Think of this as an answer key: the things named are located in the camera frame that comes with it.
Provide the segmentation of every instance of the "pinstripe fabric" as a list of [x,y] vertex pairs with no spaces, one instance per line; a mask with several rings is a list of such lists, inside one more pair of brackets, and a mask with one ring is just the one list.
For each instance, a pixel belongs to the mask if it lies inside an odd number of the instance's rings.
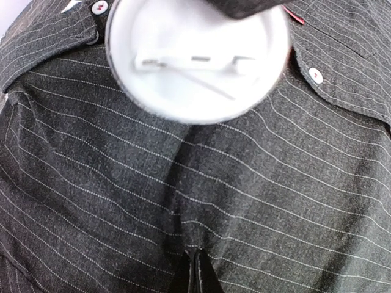
[[212,126],[129,101],[92,3],[0,45],[1,292],[167,292],[197,248],[225,292],[391,292],[388,1],[289,4],[278,86]]

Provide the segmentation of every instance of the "gray pinstripe shirt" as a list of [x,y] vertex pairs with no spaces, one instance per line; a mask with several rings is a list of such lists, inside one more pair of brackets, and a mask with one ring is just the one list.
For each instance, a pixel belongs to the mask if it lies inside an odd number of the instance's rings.
[[[391,4],[297,0],[276,89],[212,126],[121,92],[107,15],[35,0],[0,45],[0,292],[391,292]],[[322,72],[317,84],[310,68]]]

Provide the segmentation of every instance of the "shirt pocket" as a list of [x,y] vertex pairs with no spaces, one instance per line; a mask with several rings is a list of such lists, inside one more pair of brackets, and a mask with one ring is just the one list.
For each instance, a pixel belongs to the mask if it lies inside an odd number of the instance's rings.
[[381,2],[297,0],[288,8],[306,21],[292,21],[291,34],[312,89],[331,104],[391,124],[391,44],[378,23],[379,11],[391,12],[391,5]]

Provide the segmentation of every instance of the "striped shirt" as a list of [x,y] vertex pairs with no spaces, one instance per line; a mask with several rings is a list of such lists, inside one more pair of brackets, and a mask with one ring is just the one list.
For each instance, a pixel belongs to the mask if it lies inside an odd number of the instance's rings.
[[167,292],[198,248],[224,292],[391,292],[389,1],[287,4],[277,87],[211,126],[124,95],[93,2],[0,44],[0,293]]

